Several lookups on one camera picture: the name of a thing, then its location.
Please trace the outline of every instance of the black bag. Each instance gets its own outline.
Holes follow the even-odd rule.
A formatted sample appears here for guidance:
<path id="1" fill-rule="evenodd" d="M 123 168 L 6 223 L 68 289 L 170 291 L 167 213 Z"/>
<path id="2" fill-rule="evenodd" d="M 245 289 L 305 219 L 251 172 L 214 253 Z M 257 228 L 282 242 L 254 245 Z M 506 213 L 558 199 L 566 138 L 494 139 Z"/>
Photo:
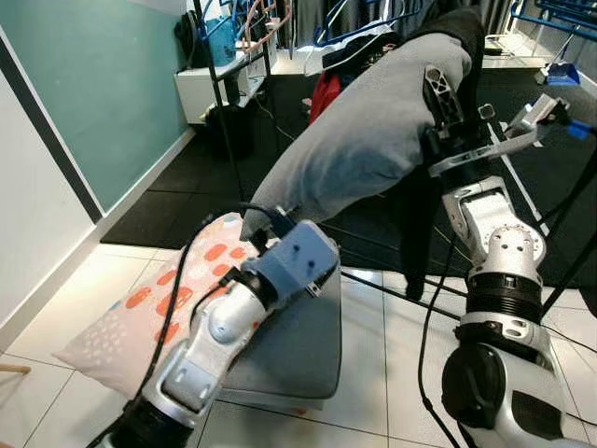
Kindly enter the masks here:
<path id="1" fill-rule="evenodd" d="M 180 22 L 174 27 L 174 35 L 187 58 L 186 69 L 207 66 L 207 56 L 199 38 L 198 26 L 196 12 L 188 11 L 187 14 L 180 16 Z"/>

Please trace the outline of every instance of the gray cushion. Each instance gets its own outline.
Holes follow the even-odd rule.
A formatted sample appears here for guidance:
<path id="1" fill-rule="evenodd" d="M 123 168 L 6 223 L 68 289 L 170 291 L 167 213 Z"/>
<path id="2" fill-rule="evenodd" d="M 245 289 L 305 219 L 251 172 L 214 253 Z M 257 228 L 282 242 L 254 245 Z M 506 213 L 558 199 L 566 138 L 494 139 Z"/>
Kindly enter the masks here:
<path id="1" fill-rule="evenodd" d="M 263 323 L 223 387 L 328 399 L 336 392 L 340 362 L 340 271 L 336 271 L 318 298 L 302 294 Z"/>
<path id="2" fill-rule="evenodd" d="M 423 35 L 391 51 L 286 150 L 252 201 L 321 221 L 395 185 L 422 162 L 420 138 L 434 124 L 422 95 L 428 64 L 443 70 L 455 89 L 471 69 L 460 41 L 444 34 Z M 247 212 L 242 238 L 266 223 Z"/>

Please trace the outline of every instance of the wooden stick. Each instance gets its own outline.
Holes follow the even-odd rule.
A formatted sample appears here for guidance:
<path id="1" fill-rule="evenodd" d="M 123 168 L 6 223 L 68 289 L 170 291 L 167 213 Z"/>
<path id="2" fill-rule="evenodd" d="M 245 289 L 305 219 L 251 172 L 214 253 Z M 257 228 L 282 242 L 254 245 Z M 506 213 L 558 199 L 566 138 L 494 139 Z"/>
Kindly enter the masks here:
<path id="1" fill-rule="evenodd" d="M 0 364 L 0 371 L 14 371 L 15 373 L 22 373 L 26 375 L 31 371 L 31 367 L 9 366 L 7 364 Z"/>

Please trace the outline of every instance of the pillow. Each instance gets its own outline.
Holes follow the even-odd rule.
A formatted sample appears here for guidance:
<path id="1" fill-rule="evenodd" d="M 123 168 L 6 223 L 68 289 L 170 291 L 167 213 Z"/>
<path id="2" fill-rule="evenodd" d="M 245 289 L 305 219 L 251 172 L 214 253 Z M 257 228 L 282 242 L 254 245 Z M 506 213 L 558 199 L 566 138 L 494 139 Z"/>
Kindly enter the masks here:
<path id="1" fill-rule="evenodd" d="M 317 222 L 398 183 L 423 162 L 420 138 L 434 125 L 423 99 L 424 69 L 430 63 L 455 90 L 472 64 L 460 40 L 439 33 L 389 52 L 285 151 L 252 202 L 280 205 L 296 220 Z M 249 210 L 241 237 L 265 224 Z"/>
<path id="2" fill-rule="evenodd" d="M 207 226 L 195 240 L 185 262 L 162 358 L 188 336 L 189 315 L 196 301 L 230 267 L 239 267 L 245 259 L 257 255 L 252 245 L 239 241 L 242 222 L 238 214 L 225 215 Z M 156 347 L 179 257 L 164 263 L 153 278 L 117 301 L 97 322 L 54 356 L 132 398 Z M 210 299 L 223 292 L 224 288 L 221 288 Z"/>

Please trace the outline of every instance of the patterned pillow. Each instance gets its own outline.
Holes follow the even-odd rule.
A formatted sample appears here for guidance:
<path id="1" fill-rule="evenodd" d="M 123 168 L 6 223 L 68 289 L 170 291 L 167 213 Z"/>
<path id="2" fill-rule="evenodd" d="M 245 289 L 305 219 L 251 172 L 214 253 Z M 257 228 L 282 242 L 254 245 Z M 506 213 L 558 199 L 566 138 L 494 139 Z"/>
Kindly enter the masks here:
<path id="1" fill-rule="evenodd" d="M 206 227 L 188 252 L 176 308 L 162 351 L 188 336 L 190 312 L 229 270 L 257 255 L 239 241 L 243 221 L 228 214 Z M 160 335 L 172 293 L 179 255 L 164 263 L 151 279 L 117 301 L 97 322 L 54 356 L 103 385 L 131 398 L 145 375 Z M 224 293 L 218 290 L 210 299 Z"/>

